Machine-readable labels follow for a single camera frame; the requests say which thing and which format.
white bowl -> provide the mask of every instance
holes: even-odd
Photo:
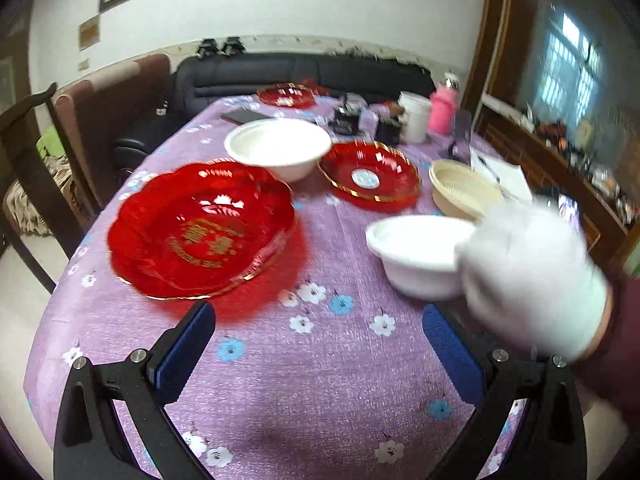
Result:
[[[326,131],[300,119],[252,121],[225,139],[226,152],[233,159],[266,168],[284,182],[305,178],[331,146]]]
[[[474,232],[471,222],[444,216],[397,216],[367,228],[367,247],[382,259],[397,290],[420,300],[462,293],[455,247]]]

white cup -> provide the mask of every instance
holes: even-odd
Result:
[[[401,136],[404,142],[410,144],[424,142],[431,117],[431,101],[418,94],[400,92],[398,104],[404,108],[404,115],[401,117]]]

white glove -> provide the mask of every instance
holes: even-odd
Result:
[[[503,204],[459,250],[466,302],[489,330],[518,348],[569,362],[588,348],[609,285],[557,212]]]

smartphone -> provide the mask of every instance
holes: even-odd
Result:
[[[253,121],[261,121],[263,119],[273,119],[268,115],[259,114],[258,112],[248,110],[247,108],[240,108],[239,110],[234,110],[233,112],[229,112],[228,114],[222,114],[221,117],[225,121],[229,121],[233,124],[247,124]]]
[[[558,210],[560,211],[560,216],[580,232],[580,206],[578,206],[578,203],[567,195],[561,194],[558,197]]]

blue gripper pad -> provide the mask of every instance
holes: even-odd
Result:
[[[166,330],[154,348],[160,360],[151,359],[149,381],[156,400],[164,406],[178,400],[216,327],[216,314],[207,301],[196,302],[175,328]]]
[[[422,311],[422,330],[462,400],[476,407],[484,401],[482,368],[434,304]]]

